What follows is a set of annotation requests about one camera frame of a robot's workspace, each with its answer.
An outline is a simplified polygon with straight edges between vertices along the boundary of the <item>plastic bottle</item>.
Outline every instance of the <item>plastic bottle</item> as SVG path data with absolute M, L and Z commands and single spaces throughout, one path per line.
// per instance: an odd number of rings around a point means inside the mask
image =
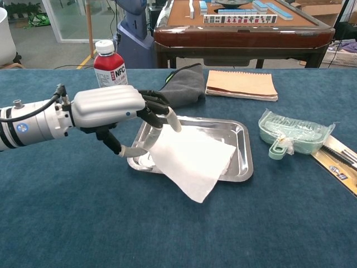
M 98 56 L 94 60 L 94 70 L 98 84 L 102 87 L 127 85 L 128 78 L 123 58 L 114 52 L 112 40 L 95 43 Z

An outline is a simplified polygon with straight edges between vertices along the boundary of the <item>blue tablecloth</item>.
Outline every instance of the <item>blue tablecloth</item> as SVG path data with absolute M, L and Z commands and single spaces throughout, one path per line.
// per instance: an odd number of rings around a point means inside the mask
M 356 198 L 312 156 L 271 160 L 258 120 L 268 108 L 338 122 L 333 135 L 357 150 L 357 71 L 250 71 L 273 74 L 278 102 L 207 97 L 176 110 L 249 130 L 254 175 L 219 181 L 203 204 L 78 130 L 2 152 L 0 267 L 356 267 Z M 128 79 L 160 89 L 169 72 L 128 70 Z M 93 70 L 3 70 L 0 107 L 47 99 L 58 83 L 71 97 L 97 87 Z M 113 133 L 131 145 L 141 123 L 124 122 Z

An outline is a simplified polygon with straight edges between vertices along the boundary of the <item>metal tray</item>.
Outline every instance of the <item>metal tray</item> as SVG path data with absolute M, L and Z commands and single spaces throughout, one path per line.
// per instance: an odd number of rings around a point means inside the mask
M 252 176 L 252 153 L 250 151 L 248 130 L 245 125 L 237 121 L 201 117 L 178 116 L 178 119 L 182 124 L 182 128 L 196 128 L 218 141 L 237 148 L 226 173 L 221 175 L 219 180 L 240 182 Z M 163 123 L 167 123 L 165 118 L 161 117 L 161 120 Z M 144 141 L 150 130 L 151 126 L 143 122 L 132 146 L 137 147 L 139 142 Z M 135 170 L 162 173 L 155 166 L 149 153 L 139 157 L 128 158 L 128 163 Z

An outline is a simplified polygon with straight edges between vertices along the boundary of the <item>tissue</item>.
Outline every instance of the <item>tissue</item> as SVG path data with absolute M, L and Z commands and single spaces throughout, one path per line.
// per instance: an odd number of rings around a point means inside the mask
M 235 146 L 217 141 L 196 127 L 184 126 L 181 132 L 175 132 L 164 125 L 149 152 L 162 173 L 189 198 L 202 203 L 227 169 L 235 150 Z

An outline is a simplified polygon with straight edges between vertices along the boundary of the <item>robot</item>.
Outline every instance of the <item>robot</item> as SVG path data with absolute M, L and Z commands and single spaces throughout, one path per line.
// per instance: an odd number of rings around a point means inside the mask
M 131 85 L 115 85 L 78 92 L 71 102 L 65 86 L 59 84 L 49 100 L 22 104 L 15 100 L 12 107 L 0 109 L 0 151 L 34 143 L 63 138 L 77 128 L 95 133 L 116 155 L 144 155 L 158 139 L 163 123 L 157 114 L 164 115 L 176 131 L 180 121 L 159 92 L 138 91 Z M 119 122 L 140 117 L 152 126 L 152 131 L 140 147 L 125 147 L 110 129 Z
M 125 18 L 113 37 L 117 52 L 126 68 L 153 69 L 157 67 L 154 39 L 147 34 L 146 0 L 115 0 L 125 10 Z

